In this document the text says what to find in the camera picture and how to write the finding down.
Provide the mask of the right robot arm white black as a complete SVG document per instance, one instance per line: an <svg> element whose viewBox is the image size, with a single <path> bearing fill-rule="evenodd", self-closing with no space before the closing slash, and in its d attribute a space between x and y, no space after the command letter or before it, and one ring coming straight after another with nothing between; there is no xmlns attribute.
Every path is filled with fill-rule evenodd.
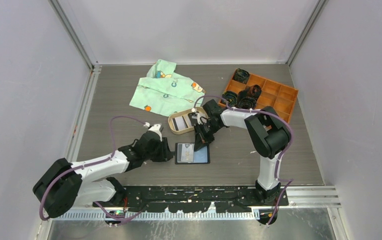
<svg viewBox="0 0 382 240"><path fill-rule="evenodd" d="M208 118L194 126L194 151L214 141L221 128L237 127L248 131L256 152L260 155L260 171L255 182L255 195L262 205L269 205L280 191L281 158L293 141L289 124L276 111L263 109L220 107L215 100L203 105Z"/></svg>

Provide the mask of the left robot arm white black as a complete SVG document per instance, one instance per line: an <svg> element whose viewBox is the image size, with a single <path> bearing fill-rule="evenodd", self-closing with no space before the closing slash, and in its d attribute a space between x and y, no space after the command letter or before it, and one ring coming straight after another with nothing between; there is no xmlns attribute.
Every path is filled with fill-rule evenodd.
<svg viewBox="0 0 382 240"><path fill-rule="evenodd" d="M33 186L32 192L40 202L43 220L57 218L73 206L104 203L117 207L125 194L120 182L112 175L139 168L145 161L167 162L174 153L166 137L148 130L130 145L91 160L68 162L56 160Z"/></svg>

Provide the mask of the black leather card holder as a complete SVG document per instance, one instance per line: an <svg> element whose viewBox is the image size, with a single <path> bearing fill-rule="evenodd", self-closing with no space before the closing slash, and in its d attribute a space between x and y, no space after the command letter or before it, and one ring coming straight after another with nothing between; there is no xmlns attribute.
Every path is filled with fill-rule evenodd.
<svg viewBox="0 0 382 240"><path fill-rule="evenodd" d="M176 165L199 165L210 163L209 147L194 150L194 143L180 142L175 145Z"/></svg>

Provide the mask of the white striped card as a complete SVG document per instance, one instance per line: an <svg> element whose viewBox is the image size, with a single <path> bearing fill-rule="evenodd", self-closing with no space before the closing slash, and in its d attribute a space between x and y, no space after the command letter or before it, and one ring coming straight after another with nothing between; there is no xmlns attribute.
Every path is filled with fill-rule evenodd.
<svg viewBox="0 0 382 240"><path fill-rule="evenodd" d="M173 118L173 129L175 131L183 131L192 127L191 120L188 115L182 115Z"/></svg>

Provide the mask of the green cartoon print cloth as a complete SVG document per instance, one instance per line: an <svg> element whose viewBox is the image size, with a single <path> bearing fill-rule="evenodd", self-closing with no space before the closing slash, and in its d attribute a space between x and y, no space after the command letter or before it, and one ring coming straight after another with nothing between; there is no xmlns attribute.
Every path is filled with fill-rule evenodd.
<svg viewBox="0 0 382 240"><path fill-rule="evenodd" d="M129 105L165 117L191 109L206 90L175 70L176 63L159 59L139 79Z"/></svg>

